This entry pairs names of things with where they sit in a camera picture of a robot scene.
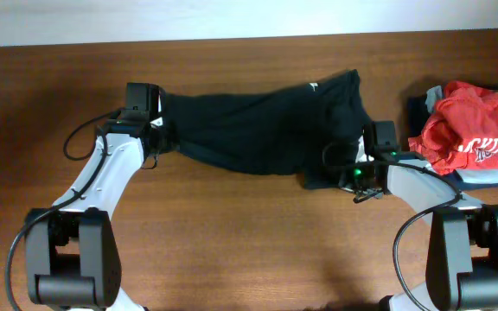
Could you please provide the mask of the black Nike t-shirt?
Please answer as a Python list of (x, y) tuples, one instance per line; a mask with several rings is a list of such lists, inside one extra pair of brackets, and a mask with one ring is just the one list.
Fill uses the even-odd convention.
[(308, 189), (336, 187), (333, 166), (353, 164), (371, 119), (357, 71), (260, 94), (163, 95), (176, 150), (249, 175), (303, 175)]

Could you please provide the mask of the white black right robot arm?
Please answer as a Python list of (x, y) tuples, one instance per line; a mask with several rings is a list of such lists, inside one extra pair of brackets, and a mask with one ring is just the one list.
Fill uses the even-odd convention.
[[(436, 173), (424, 157), (404, 152), (391, 121), (363, 129), (362, 157), (329, 166), (341, 189), (360, 203), (383, 194), (402, 199), (413, 210), (398, 230), (393, 265), (403, 289), (379, 302), (381, 310), (498, 310), (498, 205), (464, 193)], [(425, 281), (410, 288), (399, 264), (399, 244), (420, 219), (431, 231)]]

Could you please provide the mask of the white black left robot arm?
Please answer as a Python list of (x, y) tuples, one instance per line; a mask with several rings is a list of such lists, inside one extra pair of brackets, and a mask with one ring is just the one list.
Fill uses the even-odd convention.
[(161, 87), (130, 83), (96, 128), (86, 166), (49, 208), (25, 219), (29, 299), (53, 310), (140, 310), (122, 289), (111, 219), (131, 177), (167, 149)]

